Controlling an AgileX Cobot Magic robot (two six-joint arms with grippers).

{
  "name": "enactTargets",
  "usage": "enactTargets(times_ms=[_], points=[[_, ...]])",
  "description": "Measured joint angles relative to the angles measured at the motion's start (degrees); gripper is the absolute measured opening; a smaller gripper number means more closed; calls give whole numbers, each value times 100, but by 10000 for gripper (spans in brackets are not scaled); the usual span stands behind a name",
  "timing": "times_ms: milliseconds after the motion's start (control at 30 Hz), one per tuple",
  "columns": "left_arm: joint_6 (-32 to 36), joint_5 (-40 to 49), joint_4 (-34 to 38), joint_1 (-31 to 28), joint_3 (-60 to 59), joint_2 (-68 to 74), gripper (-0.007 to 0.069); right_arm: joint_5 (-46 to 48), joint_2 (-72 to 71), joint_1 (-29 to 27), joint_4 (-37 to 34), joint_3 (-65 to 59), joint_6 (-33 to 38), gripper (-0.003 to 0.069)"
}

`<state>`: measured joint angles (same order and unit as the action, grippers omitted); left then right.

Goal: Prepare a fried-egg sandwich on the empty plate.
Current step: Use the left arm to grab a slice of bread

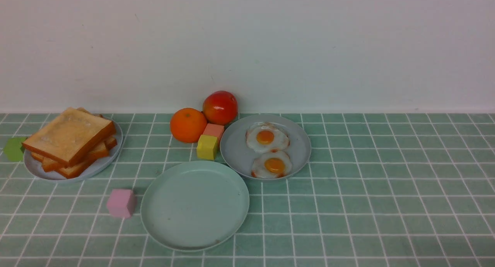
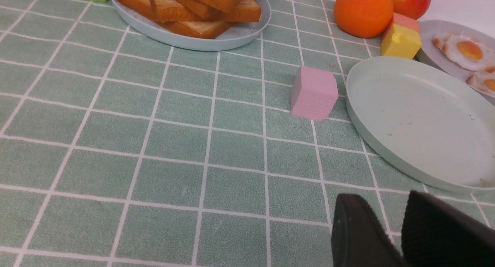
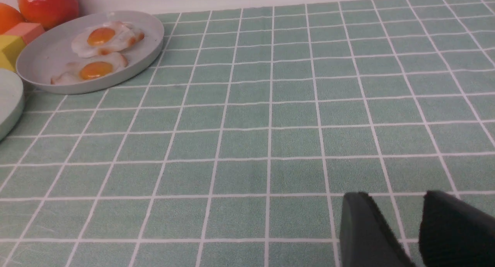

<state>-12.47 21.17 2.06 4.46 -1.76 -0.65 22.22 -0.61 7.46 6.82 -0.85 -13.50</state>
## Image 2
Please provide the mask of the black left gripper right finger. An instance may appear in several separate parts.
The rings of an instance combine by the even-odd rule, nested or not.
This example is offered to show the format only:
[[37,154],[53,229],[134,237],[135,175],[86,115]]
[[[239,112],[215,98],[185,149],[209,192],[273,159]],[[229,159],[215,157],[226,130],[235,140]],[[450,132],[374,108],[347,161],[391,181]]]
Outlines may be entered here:
[[493,267],[495,232],[439,198],[412,190],[401,230],[413,267]]

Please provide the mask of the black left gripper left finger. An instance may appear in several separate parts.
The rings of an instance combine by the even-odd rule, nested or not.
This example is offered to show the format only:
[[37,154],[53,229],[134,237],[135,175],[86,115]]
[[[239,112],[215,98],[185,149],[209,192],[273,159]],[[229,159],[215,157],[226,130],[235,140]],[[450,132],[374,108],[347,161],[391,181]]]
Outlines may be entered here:
[[355,193],[336,197],[332,257],[334,267],[405,267],[368,202]]

